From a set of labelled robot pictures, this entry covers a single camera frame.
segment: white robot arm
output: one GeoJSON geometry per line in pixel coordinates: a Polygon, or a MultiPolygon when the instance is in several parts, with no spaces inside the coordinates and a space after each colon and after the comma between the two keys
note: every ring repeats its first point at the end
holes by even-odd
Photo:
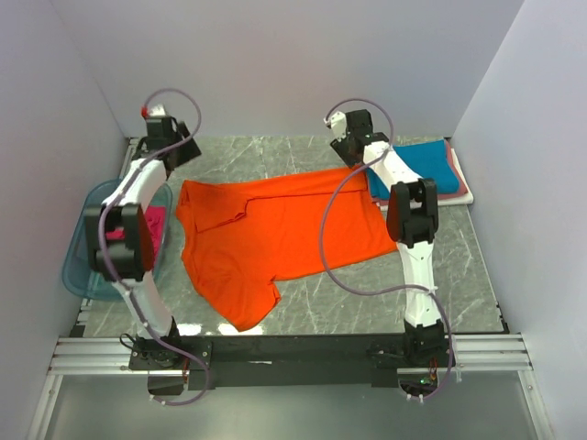
{"type": "Polygon", "coordinates": [[[111,281],[120,292],[133,319],[138,323],[138,335],[144,339],[151,339],[151,335],[143,326],[145,321],[158,337],[177,336],[177,328],[172,314],[165,307],[155,286],[153,246],[144,213],[155,192],[167,181],[171,171],[202,153],[191,139],[176,150],[164,153],[157,159],[146,161],[145,158],[154,152],[182,138],[187,138],[189,131],[184,123],[178,123],[173,117],[167,115],[162,105],[150,109],[145,115],[145,121],[147,136],[141,139],[125,179],[100,205],[86,208],[84,219],[90,267],[111,281]],[[140,169],[140,172],[127,188],[131,176],[137,169],[140,169]],[[116,271],[120,274],[122,283],[112,279],[105,266],[105,259],[97,240],[100,214],[105,206],[121,194],[124,196],[108,213],[105,229],[106,231],[120,229],[124,232],[122,238],[107,240],[108,253],[115,264],[116,271]],[[130,299],[129,290],[133,291],[134,301],[144,314],[143,319],[137,314],[137,308],[130,299]]]}
{"type": "MultiPolygon", "coordinates": [[[[417,284],[434,291],[432,249],[438,228],[436,185],[411,170],[397,155],[383,133],[373,133],[367,110],[336,112],[325,121],[335,139],[331,147],[352,167],[372,163],[370,168],[390,189],[387,229],[397,243],[404,265],[405,284],[417,284]],[[385,154],[384,159],[376,161],[385,154]]],[[[421,353],[432,352],[444,339],[441,315],[434,300],[424,292],[406,289],[405,330],[421,353]]]]}

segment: pink cloth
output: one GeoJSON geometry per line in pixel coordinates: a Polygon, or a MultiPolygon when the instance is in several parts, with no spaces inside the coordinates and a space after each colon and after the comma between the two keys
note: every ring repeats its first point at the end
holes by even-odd
{"type": "Polygon", "coordinates": [[[465,182],[462,181],[462,176],[460,175],[459,170],[457,170],[457,167],[455,167],[455,162],[452,158],[452,148],[450,147],[449,142],[445,140],[444,143],[447,147],[447,160],[449,161],[450,169],[455,173],[457,179],[459,179],[459,190],[453,194],[439,194],[439,200],[454,199],[455,197],[461,197],[462,195],[465,195],[469,192],[469,190],[467,190],[467,185],[465,185],[465,182]]]}
{"type": "MultiPolygon", "coordinates": [[[[161,239],[163,237],[163,227],[165,226],[165,207],[164,206],[149,206],[145,212],[145,220],[150,231],[150,239],[153,242],[153,251],[155,259],[161,247],[161,239]]],[[[106,233],[106,238],[109,240],[121,240],[125,237],[122,229],[106,233]]]]}

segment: gray marble table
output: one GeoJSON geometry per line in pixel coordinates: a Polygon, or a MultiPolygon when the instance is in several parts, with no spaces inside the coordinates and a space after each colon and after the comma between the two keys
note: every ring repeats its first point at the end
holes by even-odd
{"type": "MultiPolygon", "coordinates": [[[[409,144],[422,138],[400,139],[409,144]]],[[[184,180],[244,182],[341,167],[327,137],[200,137],[202,157],[176,170],[168,184],[173,211],[184,180]]],[[[501,332],[500,311],[466,206],[441,207],[434,248],[438,297],[456,332],[501,332]]],[[[181,261],[183,228],[172,215],[158,288],[183,335],[234,335],[237,331],[194,290],[181,261]]],[[[364,290],[404,281],[397,252],[337,269],[364,290]]],[[[404,293],[363,298],[341,290],[322,273],[277,283],[280,303],[256,327],[257,335],[349,334],[404,331],[404,293]]],[[[84,336],[119,336],[135,330],[122,302],[94,302],[84,336]]]]}

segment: teal folded cloth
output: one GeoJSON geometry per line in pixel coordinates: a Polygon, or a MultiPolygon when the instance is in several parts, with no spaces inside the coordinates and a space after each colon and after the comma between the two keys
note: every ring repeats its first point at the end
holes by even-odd
{"type": "MultiPolygon", "coordinates": [[[[453,194],[459,190],[459,179],[451,169],[443,139],[424,144],[393,147],[397,155],[414,172],[425,179],[434,179],[438,194],[453,194]]],[[[389,188],[372,169],[367,169],[371,197],[389,200],[389,188]]]]}

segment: orange shirt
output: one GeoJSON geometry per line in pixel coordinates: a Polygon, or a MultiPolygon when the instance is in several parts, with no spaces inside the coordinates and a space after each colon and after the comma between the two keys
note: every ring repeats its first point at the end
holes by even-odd
{"type": "MultiPolygon", "coordinates": [[[[211,185],[185,181],[177,217],[185,231],[183,264],[195,289],[239,331],[279,302],[274,281],[324,270],[318,229],[332,192],[349,169],[211,185]]],[[[396,249],[364,174],[342,189],[324,237],[332,268],[396,249]]]]}

